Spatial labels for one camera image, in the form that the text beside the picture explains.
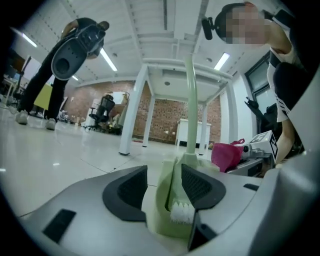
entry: white bristles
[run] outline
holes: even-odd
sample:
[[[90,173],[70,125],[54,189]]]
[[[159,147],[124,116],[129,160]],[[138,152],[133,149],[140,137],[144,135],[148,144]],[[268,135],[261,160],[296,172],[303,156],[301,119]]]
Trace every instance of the white bristles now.
[[[195,208],[190,203],[174,202],[171,209],[171,221],[183,224],[192,224]]]

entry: brick wall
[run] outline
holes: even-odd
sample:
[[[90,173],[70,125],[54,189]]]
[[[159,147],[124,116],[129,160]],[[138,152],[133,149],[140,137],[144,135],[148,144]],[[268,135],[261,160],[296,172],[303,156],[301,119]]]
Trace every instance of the brick wall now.
[[[116,83],[106,82],[94,85],[87,85],[80,88],[76,88],[71,93],[64,106],[64,109],[68,111],[69,116],[86,118],[88,109],[94,99],[101,98],[104,93],[108,92],[130,92],[133,89],[132,81],[121,81]],[[147,84],[144,85],[138,112],[133,128],[133,135],[141,137],[144,135],[146,121],[148,116],[149,104],[151,99],[151,93]],[[116,106],[116,112],[121,113],[123,106]],[[220,141],[220,129],[221,129],[221,110],[220,110],[220,97],[217,97],[208,106],[207,122],[211,124],[210,141]],[[188,103],[178,102],[164,99],[156,99],[151,128],[150,138],[172,143],[176,139],[178,120],[188,119]],[[198,120],[202,121],[202,106],[198,106]]]

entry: yellow board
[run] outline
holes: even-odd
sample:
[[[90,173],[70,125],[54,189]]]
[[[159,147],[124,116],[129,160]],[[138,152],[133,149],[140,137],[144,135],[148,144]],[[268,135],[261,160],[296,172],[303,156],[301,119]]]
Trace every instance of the yellow board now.
[[[43,108],[44,110],[48,110],[51,92],[52,92],[52,86],[46,83],[42,88],[42,90],[40,91],[38,97],[36,97],[34,101],[34,105],[40,108]]]

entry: sneaker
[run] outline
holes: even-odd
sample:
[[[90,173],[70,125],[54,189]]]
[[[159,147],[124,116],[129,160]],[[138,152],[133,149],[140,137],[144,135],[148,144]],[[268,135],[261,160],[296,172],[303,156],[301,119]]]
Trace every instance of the sneaker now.
[[[45,128],[54,131],[56,128],[56,120],[50,118],[48,121],[46,121]]]
[[[18,110],[17,110],[15,107],[13,107],[13,106],[9,106],[9,111],[10,111],[10,113],[13,114],[13,115],[15,115],[15,114],[18,112]]]
[[[25,110],[21,110],[16,116],[15,121],[20,125],[28,124],[28,112]]]

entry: white ceiling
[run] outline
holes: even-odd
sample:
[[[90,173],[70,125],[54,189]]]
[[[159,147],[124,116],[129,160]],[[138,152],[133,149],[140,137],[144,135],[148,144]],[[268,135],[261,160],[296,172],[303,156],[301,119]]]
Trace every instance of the white ceiling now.
[[[167,58],[183,60],[193,53],[194,62],[213,68],[222,54],[230,58],[221,71],[233,75],[236,71],[246,72],[267,51],[268,47],[249,49],[243,45],[225,44],[213,32],[213,39],[207,41],[201,28],[201,19],[213,19],[222,7],[240,0],[47,0],[20,30],[30,37],[38,47],[31,46],[22,38],[17,38],[14,49],[22,57],[33,56],[42,62],[46,54],[59,40],[65,25],[81,17],[97,22],[108,21],[110,28],[104,38],[104,50],[118,71],[113,72],[102,56],[87,60],[76,73],[79,81],[70,83],[81,86],[83,83],[118,81],[136,77],[144,58]],[[253,0],[258,7],[274,11],[274,5],[266,0]],[[150,72],[150,82],[156,94],[170,92],[181,94],[180,78],[163,77],[166,72]],[[165,86],[165,79],[176,86]],[[214,86],[202,83],[203,91],[214,90]]]

